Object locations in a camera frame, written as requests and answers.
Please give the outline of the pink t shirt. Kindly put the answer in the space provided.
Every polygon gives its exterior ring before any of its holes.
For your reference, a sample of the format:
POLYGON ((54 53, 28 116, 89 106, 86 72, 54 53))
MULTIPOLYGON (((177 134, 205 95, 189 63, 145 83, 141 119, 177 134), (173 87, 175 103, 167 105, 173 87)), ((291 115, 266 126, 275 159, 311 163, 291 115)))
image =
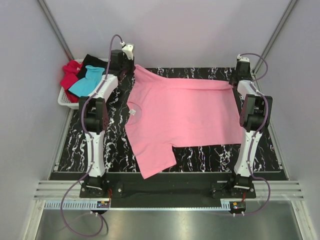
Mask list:
POLYGON ((228 82, 166 78, 135 66, 125 131, 147 179, 176 164, 173 148, 240 144, 243 130, 228 82))

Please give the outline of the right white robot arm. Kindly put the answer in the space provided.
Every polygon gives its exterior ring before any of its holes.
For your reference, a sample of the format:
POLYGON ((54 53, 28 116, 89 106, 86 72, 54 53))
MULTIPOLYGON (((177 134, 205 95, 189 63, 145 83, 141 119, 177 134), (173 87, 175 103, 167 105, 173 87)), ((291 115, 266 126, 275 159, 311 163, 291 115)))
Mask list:
POLYGON ((232 177, 228 181, 227 192, 232 198, 241 198, 243 194, 254 192, 252 181, 254 160, 258 143, 270 122, 273 98, 263 95, 255 86, 251 77, 249 58, 238 55, 236 66, 229 84, 244 98, 239 117, 243 128, 239 156, 234 166, 232 177))

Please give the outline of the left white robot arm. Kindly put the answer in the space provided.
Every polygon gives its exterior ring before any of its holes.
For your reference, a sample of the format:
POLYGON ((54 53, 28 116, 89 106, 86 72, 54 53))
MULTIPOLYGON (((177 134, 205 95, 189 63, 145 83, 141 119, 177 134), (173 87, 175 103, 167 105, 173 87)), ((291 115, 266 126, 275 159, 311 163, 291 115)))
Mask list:
POLYGON ((134 70, 133 45, 112 50, 106 73, 89 96, 79 99, 79 119, 87 143, 87 171, 81 177, 81 198, 103 198, 109 194, 104 164, 104 136, 109 125, 106 102, 118 87, 122 75, 134 70))

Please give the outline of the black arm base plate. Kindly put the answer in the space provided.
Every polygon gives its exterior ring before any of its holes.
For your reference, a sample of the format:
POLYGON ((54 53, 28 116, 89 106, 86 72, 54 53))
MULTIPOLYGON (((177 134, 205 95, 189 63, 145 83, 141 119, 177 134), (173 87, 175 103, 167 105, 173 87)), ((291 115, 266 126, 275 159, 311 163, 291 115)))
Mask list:
POLYGON ((111 198, 111 207, 129 209, 211 208, 222 199, 253 200, 255 187, 233 188, 231 173, 192 172, 158 173, 143 179, 140 173, 106 173, 100 180, 86 178, 80 187, 80 198, 111 198))

